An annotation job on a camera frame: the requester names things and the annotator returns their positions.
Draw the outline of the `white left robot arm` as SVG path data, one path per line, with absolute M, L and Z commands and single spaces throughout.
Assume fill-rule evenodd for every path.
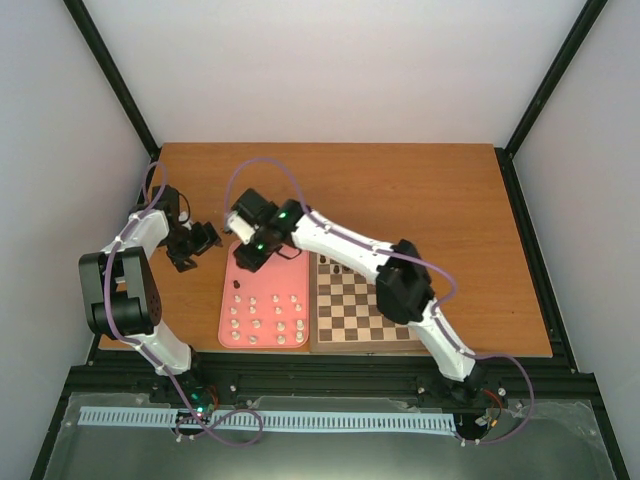
M 221 245 L 211 223 L 193 222 L 191 211 L 180 209 L 183 198 L 171 186 L 153 188 L 151 201 L 132 209 L 114 240 L 83 255 L 78 267 L 90 330 L 132 347 L 157 374 L 175 375 L 174 392 L 193 403 L 206 395 L 208 378 L 192 368 L 192 347 L 163 320 L 149 262 L 162 247 L 175 269 L 184 273 L 197 267 L 196 256 Z

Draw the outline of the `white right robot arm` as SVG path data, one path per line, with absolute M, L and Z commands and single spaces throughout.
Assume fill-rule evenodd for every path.
M 233 252 L 239 267 L 255 273 L 285 245 L 339 262 L 375 287 L 376 307 L 384 317 L 416 333 L 456 395 L 471 397 L 481 389 L 485 372 L 443 314 L 432 268 L 412 242 L 363 236 L 301 200 L 277 205 L 252 188 L 225 209 L 224 231 L 241 241 Z

